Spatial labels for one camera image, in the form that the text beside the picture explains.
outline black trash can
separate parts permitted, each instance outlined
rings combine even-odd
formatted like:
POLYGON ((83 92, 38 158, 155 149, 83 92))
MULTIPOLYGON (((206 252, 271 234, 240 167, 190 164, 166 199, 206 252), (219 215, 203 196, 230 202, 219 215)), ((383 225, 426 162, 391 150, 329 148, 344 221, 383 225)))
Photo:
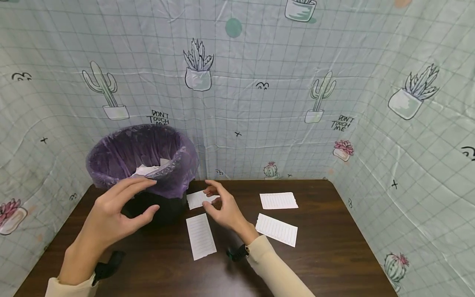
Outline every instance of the black trash can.
POLYGON ((86 159, 87 171, 98 188, 110 189, 135 173, 140 165, 165 166, 147 174, 157 183, 128 201, 123 213, 134 218, 148 207, 160 209, 154 224, 174 221, 186 209, 186 190, 195 178, 198 155, 194 144, 183 133, 164 125, 143 124, 113 132, 101 139, 86 159))

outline purple trash bag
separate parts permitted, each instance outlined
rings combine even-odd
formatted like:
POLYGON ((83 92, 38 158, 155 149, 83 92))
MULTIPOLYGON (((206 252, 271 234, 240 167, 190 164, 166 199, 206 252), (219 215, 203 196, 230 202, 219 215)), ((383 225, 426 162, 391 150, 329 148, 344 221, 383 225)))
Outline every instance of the purple trash bag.
POLYGON ((86 158, 86 168, 98 188, 110 189, 130 177, 140 165, 159 166, 148 175, 157 181, 147 192, 165 198, 182 197, 198 169, 195 145, 183 133, 164 125, 143 124, 115 131, 101 139, 86 158))

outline fabric wall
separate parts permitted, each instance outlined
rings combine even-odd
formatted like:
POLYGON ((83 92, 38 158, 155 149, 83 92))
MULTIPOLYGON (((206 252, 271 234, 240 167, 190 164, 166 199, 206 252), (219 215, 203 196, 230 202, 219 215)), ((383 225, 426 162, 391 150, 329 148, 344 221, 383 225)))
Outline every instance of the fabric wall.
POLYGON ((198 179, 328 179, 400 296, 473 296, 475 3, 0 0, 0 289, 12 296, 120 127, 198 179))

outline wooden table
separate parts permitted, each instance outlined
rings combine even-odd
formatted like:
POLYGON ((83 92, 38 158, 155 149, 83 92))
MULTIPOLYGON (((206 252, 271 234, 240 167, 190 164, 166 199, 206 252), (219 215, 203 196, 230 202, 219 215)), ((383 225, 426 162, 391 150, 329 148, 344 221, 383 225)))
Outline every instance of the wooden table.
MULTIPOLYGON (((373 253, 329 181, 223 181, 244 216, 259 213, 298 227, 296 247, 273 239, 277 254, 317 297, 396 296, 373 253), (263 210, 259 193, 293 192, 298 209, 263 210)), ((193 181, 188 193, 203 190, 193 181)), ((96 197, 89 188, 15 296, 42 297, 49 277, 57 276, 63 255, 80 231, 96 197)), ((272 296, 244 260, 230 263, 226 244, 214 234, 217 253, 193 261, 185 219, 204 213, 186 211, 172 226, 144 229, 115 244, 126 252, 119 271, 101 282, 98 297, 263 297, 272 296)))

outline person's left hand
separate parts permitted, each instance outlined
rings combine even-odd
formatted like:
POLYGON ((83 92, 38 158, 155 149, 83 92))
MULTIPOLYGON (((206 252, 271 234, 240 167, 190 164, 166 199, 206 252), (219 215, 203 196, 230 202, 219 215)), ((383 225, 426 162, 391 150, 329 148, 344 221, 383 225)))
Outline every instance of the person's left hand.
POLYGON ((121 209, 135 194, 156 183, 145 177, 127 178, 96 199, 76 240, 66 250, 58 276, 62 284, 78 285, 88 280, 109 246, 152 221, 158 205, 133 219, 121 214, 121 209))

